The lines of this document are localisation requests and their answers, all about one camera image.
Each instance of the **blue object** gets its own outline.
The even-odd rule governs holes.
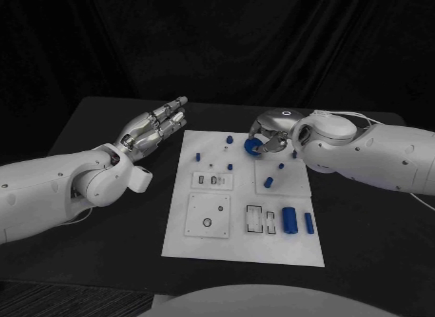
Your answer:
[[[283,232],[298,233],[296,212],[292,207],[282,208]]]
[[[263,186],[269,188],[270,184],[272,184],[272,177],[268,177]]]
[[[249,155],[259,155],[259,153],[253,152],[253,147],[257,147],[262,145],[262,141],[257,138],[253,138],[252,140],[246,139],[243,143],[245,151]]]
[[[306,233],[312,234],[314,233],[314,224],[312,224],[312,217],[309,216],[309,213],[304,213],[304,218],[305,218]]]

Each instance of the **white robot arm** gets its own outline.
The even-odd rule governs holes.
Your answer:
[[[0,244],[43,232],[88,208],[111,205],[126,187],[145,191],[152,174],[134,162],[184,126],[178,107],[185,102],[180,97],[135,117],[113,144],[0,167]]]
[[[357,128],[332,113],[353,114],[317,110],[304,118],[286,108],[263,113],[245,142],[249,154],[281,151],[289,139],[314,171],[337,172],[386,190],[435,195],[435,133],[380,123]],[[265,144],[256,133],[269,138]]]

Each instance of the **white board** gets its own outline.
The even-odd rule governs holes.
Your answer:
[[[229,135],[233,137],[232,144],[226,143]],[[282,152],[265,153],[256,157],[249,155],[243,149],[246,137],[246,133],[184,131],[161,256],[324,267],[305,165],[301,159],[292,158],[291,144]],[[204,175],[230,174],[232,190],[221,190],[219,186],[196,188],[196,172],[210,173]],[[256,187],[265,180],[263,173],[273,175],[273,183],[268,189]],[[217,194],[229,197],[226,238],[185,235],[190,194]],[[262,233],[247,232],[247,205],[262,208]],[[296,234],[283,233],[283,207],[293,207],[296,210]],[[214,212],[214,208],[211,211],[204,209],[204,213]],[[272,220],[270,217],[266,219],[266,211],[273,213]],[[312,215],[314,234],[306,233],[304,213]],[[276,234],[268,233],[266,225],[275,226]]]

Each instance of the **dark table surface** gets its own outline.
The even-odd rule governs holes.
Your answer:
[[[112,143],[128,121],[162,103],[85,98],[49,155]],[[247,132],[266,111],[193,102],[184,108],[184,129],[227,132]],[[304,115],[312,111],[296,110]],[[396,114],[364,114],[386,124],[404,124]],[[324,267],[161,257],[181,139],[183,130],[135,163],[154,175],[144,194],[126,190],[112,205],[93,208],[83,222],[0,246],[0,280],[175,296],[221,285],[291,285],[397,314],[435,316],[435,212],[409,194],[373,188],[335,173],[306,171]],[[435,206],[435,197],[425,200]]]

